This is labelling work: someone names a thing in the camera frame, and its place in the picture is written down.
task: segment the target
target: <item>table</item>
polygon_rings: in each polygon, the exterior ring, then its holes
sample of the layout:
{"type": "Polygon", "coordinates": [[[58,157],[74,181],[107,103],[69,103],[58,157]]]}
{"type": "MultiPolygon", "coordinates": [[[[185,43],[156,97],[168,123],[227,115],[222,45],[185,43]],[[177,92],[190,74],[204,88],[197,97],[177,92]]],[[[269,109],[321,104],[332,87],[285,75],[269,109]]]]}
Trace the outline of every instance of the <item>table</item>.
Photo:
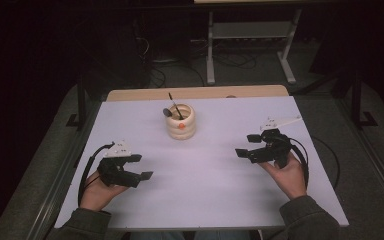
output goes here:
{"type": "MultiPolygon", "coordinates": [[[[89,156],[102,145],[119,140],[125,140],[134,154],[142,155],[139,163],[126,164],[126,170],[136,173],[154,171],[154,175],[137,188],[115,198],[104,209],[113,216],[110,228],[145,231],[282,226],[278,209],[287,202],[287,197],[262,168],[247,159],[238,158],[235,153],[235,148],[262,147],[248,143],[246,135],[260,133],[260,125],[269,116],[280,118],[300,114],[293,97],[287,96],[282,86],[266,88],[279,91],[279,96],[253,95],[255,92],[264,95],[262,90],[265,88],[112,92],[98,113],[55,227],[62,226],[77,207],[80,177],[89,156]],[[209,90],[213,90],[215,98],[206,98],[211,95],[209,90]],[[166,132],[162,109],[171,105],[168,91],[177,103],[186,103],[195,109],[197,132],[188,140],[174,140],[166,132]],[[247,91],[251,97],[244,97],[247,91]],[[195,93],[196,97],[189,98],[188,92],[195,93]],[[221,97],[226,93],[227,96],[241,97],[221,97]]],[[[307,149],[310,167],[308,193],[340,225],[348,225],[305,123],[296,122],[281,127],[280,131],[297,139],[307,149]]],[[[91,171],[96,169],[99,161],[97,157],[91,171]]]]}

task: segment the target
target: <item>floor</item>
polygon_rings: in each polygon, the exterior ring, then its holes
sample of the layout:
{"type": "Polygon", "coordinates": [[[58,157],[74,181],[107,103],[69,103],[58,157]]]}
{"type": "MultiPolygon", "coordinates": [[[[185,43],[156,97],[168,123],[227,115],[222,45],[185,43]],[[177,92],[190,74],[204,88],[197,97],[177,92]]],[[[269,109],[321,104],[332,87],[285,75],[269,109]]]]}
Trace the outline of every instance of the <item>floor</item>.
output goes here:
{"type": "MultiPolygon", "coordinates": [[[[206,86],[205,44],[202,40],[192,42],[191,58],[187,61],[160,52],[154,58],[148,88],[206,86]]],[[[308,72],[319,43],[298,42],[293,45],[288,57],[297,83],[287,84],[276,56],[282,44],[282,41],[218,43],[215,50],[215,85],[282,84],[292,93],[323,77],[308,72]]],[[[340,239],[384,239],[384,176],[378,170],[379,166],[384,167],[384,107],[377,93],[363,85],[362,111],[370,112],[378,126],[358,130],[349,118],[350,96],[335,99],[329,94],[334,83],[329,82],[295,99],[332,185],[337,182],[335,191],[350,222],[350,226],[341,229],[340,239]]],[[[65,126],[68,117],[77,111],[76,101],[76,88],[73,88],[61,103],[47,136],[0,220],[0,239],[7,239],[8,236],[13,236],[13,239],[42,237],[52,226],[58,206],[48,210],[44,206],[49,199],[63,199],[73,169],[66,171],[62,180],[51,179],[60,171],[59,164],[66,164],[64,160],[75,158],[75,154],[70,153],[73,148],[81,151],[76,141],[84,139],[88,131],[87,125],[81,132],[65,126]],[[37,190],[44,186],[52,189],[55,185],[62,190],[53,196],[50,196],[50,191],[37,190]],[[32,189],[37,190],[33,196],[32,189]],[[31,199],[29,206],[24,204],[27,195],[31,199]],[[46,221],[37,222],[35,217],[38,215],[46,221]],[[14,217],[24,221],[14,221],[14,217]]],[[[90,100],[88,104],[88,115],[93,118],[99,103],[90,100]]],[[[273,232],[263,232],[265,239],[271,234],[273,232]]],[[[119,239],[120,233],[110,232],[107,239],[114,237],[119,239]]]]}

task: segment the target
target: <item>dark background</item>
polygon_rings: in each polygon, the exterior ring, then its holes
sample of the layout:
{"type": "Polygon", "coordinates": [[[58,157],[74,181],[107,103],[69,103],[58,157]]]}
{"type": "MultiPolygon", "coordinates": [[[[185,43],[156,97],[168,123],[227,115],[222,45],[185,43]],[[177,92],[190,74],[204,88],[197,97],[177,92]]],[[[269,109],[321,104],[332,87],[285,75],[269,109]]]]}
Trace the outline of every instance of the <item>dark background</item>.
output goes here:
{"type": "MultiPolygon", "coordinates": [[[[95,79],[86,84],[95,98],[114,88],[146,87],[147,65],[138,57],[135,34],[182,57],[190,38],[206,38],[203,12],[161,18],[66,11],[83,2],[0,1],[0,215],[80,75],[95,79]]],[[[323,41],[312,71],[328,74],[351,63],[384,101],[384,1],[304,9],[295,41],[312,38],[323,41]]]]}

